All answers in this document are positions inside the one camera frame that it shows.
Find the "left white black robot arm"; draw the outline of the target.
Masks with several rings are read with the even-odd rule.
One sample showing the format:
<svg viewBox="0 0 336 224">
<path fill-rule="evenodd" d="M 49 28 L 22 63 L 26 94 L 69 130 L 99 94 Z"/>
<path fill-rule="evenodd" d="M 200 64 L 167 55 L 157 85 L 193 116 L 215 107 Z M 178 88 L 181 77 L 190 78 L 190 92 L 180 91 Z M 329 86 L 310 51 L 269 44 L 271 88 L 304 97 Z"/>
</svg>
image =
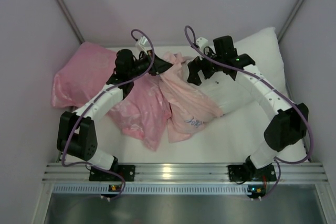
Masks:
<svg viewBox="0 0 336 224">
<path fill-rule="evenodd" d="M 142 50 L 139 58 L 129 49 L 117 52 L 113 74 L 103 88 L 84 106 L 66 111 L 60 117 L 57 150 L 63 156 L 79 159 L 79 164 L 91 165 L 106 173 L 116 172 L 118 160 L 98 148 L 95 123 L 131 92 L 134 81 L 150 74 L 158 76 L 172 67 L 152 50 Z"/>
</svg>

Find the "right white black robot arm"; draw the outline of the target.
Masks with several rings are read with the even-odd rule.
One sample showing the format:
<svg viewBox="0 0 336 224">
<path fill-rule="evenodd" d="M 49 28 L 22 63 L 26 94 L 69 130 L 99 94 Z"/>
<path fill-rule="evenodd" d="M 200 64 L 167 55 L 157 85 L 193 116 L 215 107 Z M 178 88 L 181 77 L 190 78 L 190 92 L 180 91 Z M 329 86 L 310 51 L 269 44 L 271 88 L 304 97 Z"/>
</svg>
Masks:
<svg viewBox="0 0 336 224">
<path fill-rule="evenodd" d="M 208 55 L 204 52 L 205 47 L 195 38 L 189 38 L 188 42 L 204 57 L 201 67 L 205 78 L 216 72 L 230 76 L 250 93 L 270 120 L 264 131 L 264 141 L 241 164 L 237 173 L 240 180 L 245 182 L 260 177 L 265 168 L 279 160 L 278 153 L 306 135 L 312 135 L 308 107 L 304 103 L 295 104 L 273 87 L 250 55 L 237 53 L 231 36 L 214 39 L 214 49 Z"/>
</svg>

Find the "white pillow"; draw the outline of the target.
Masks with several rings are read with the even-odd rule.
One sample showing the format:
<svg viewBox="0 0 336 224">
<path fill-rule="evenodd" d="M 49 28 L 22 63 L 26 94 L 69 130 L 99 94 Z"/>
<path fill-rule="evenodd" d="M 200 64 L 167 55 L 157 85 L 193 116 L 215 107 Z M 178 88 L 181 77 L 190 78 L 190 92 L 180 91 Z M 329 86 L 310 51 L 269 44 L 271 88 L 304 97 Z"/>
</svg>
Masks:
<svg viewBox="0 0 336 224">
<path fill-rule="evenodd" d="M 284 63 L 280 54 L 275 29 L 268 27 L 234 43 L 237 53 L 248 54 L 268 82 L 280 92 L 286 91 Z M 227 114 L 245 106 L 254 99 L 250 93 L 230 76 L 216 72 L 205 79 L 198 72 L 201 84 L 190 85 L 214 101 Z"/>
</svg>

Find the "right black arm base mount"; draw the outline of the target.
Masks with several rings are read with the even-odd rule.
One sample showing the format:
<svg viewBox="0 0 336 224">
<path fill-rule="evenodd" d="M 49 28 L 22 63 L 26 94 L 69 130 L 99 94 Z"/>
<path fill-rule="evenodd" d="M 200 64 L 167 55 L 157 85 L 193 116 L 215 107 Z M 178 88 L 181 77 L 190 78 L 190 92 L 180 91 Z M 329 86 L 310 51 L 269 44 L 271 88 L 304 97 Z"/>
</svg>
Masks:
<svg viewBox="0 0 336 224">
<path fill-rule="evenodd" d="M 246 165 L 229 165 L 228 167 L 229 180 L 238 185 L 245 182 L 258 182 L 260 177 L 257 176 L 255 170 L 247 167 Z"/>
</svg>

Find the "purple princess print pillowcase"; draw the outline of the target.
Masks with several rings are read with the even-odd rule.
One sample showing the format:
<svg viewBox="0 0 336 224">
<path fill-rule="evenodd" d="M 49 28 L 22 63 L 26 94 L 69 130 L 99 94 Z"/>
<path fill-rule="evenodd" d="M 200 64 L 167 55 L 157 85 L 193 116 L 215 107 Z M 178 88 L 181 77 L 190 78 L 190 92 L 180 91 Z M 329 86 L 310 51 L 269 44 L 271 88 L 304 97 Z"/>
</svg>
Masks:
<svg viewBox="0 0 336 224">
<path fill-rule="evenodd" d="M 160 74 L 159 87 L 171 108 L 171 117 L 167 120 L 168 139 L 176 143 L 202 131 L 207 123 L 223 116 L 224 112 L 210 97 L 184 80 L 185 62 L 190 57 L 166 52 L 162 59 L 172 64 Z"/>
</svg>

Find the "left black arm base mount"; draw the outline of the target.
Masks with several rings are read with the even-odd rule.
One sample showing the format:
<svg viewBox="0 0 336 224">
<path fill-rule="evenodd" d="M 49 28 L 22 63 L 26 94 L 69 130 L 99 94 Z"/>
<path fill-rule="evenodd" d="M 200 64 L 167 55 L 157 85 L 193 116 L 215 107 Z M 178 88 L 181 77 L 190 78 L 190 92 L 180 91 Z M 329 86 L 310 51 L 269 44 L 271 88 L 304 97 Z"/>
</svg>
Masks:
<svg viewBox="0 0 336 224">
<path fill-rule="evenodd" d="M 117 165 L 115 171 L 103 171 L 101 168 L 91 166 L 89 181 L 91 182 L 120 182 L 122 177 L 126 182 L 133 182 L 135 165 Z"/>
</svg>

